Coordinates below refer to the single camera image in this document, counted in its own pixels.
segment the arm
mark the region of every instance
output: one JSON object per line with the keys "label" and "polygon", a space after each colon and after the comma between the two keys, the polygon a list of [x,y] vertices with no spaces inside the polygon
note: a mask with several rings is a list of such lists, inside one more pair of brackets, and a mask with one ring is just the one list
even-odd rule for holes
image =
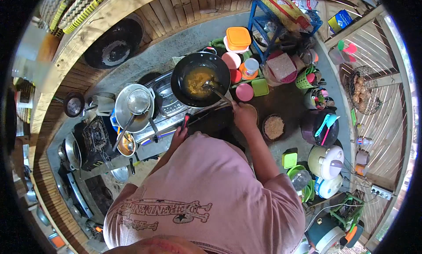
{"label": "arm", "polygon": [[173,138],[171,140],[170,148],[168,148],[166,154],[164,154],[164,156],[161,157],[161,159],[158,161],[156,166],[154,166],[154,168],[152,168],[152,170],[148,174],[148,176],[152,175],[158,169],[163,167],[168,162],[168,160],[170,160],[171,156],[177,150],[177,148],[185,141],[185,139],[187,138],[187,127],[185,129],[183,129],[182,132],[180,132],[181,129],[182,129],[181,127],[177,127],[177,130],[173,134]]}
{"label": "arm", "polygon": [[243,133],[249,145],[256,178],[265,184],[268,180],[280,174],[277,164],[265,143],[261,132],[256,126],[256,115],[244,103],[232,101],[235,113],[235,125]]}

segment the wok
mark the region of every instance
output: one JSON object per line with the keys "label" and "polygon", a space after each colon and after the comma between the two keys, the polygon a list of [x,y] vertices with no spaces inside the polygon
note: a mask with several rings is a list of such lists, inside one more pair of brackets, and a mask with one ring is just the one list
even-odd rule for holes
{"label": "wok", "polygon": [[216,80],[218,81],[218,85],[215,88],[223,95],[227,93],[230,87],[230,70],[226,63],[216,55],[217,51],[214,48],[206,47],[204,50],[205,49],[213,50],[215,51],[215,54],[201,51],[187,55],[176,64],[173,74],[171,75],[171,90],[173,91],[174,96],[181,103],[192,108],[204,108],[221,100],[221,98],[214,93],[201,99],[194,99],[190,96],[188,89],[185,87],[184,79],[193,69],[201,66],[212,69],[216,74]]}

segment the frying pan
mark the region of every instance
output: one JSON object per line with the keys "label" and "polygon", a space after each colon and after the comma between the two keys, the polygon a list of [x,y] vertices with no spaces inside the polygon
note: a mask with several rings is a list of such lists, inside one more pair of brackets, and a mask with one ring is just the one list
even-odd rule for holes
{"label": "frying pan", "polygon": [[217,56],[217,51],[212,47],[206,47],[205,49],[213,50],[215,54],[209,52],[198,52],[192,53],[185,56],[179,61],[171,75],[171,90],[174,96],[183,104],[192,108],[204,108],[211,106],[221,98],[217,94],[209,94],[205,98],[194,99],[190,97],[188,89],[185,87],[184,79],[193,69],[197,67],[209,67],[216,74],[216,80],[218,85],[215,87],[220,93],[225,95],[230,87],[230,70],[226,63]]}

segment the power strip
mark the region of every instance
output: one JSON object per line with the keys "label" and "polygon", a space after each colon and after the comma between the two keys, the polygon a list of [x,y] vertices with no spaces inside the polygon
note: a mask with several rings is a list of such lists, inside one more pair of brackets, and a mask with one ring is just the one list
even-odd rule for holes
{"label": "power strip", "polygon": [[382,198],[387,199],[388,201],[392,197],[392,193],[390,191],[388,191],[388,190],[386,190],[384,188],[378,187],[376,185],[372,185],[371,192],[372,192],[372,194],[379,195]]}

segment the gas stove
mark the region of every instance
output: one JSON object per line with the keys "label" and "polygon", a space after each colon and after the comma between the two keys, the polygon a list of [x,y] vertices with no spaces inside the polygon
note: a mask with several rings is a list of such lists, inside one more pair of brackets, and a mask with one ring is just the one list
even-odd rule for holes
{"label": "gas stove", "polygon": [[[181,103],[174,96],[171,90],[171,74],[173,71],[167,72],[156,79],[146,83],[144,86],[147,88],[152,88],[155,93],[155,107],[158,109],[156,117],[154,117],[155,125],[160,131],[159,135],[164,136],[171,134],[174,130],[167,130],[172,126],[180,123],[184,120],[186,113],[198,114],[209,109],[213,109],[219,106],[227,105],[224,101],[219,101],[214,105],[205,107],[205,108],[191,108]],[[226,97],[232,100],[232,97],[229,92],[226,93]],[[150,143],[149,139],[155,134],[151,125],[146,127],[139,133],[134,133],[133,136],[137,143],[145,145]]]}

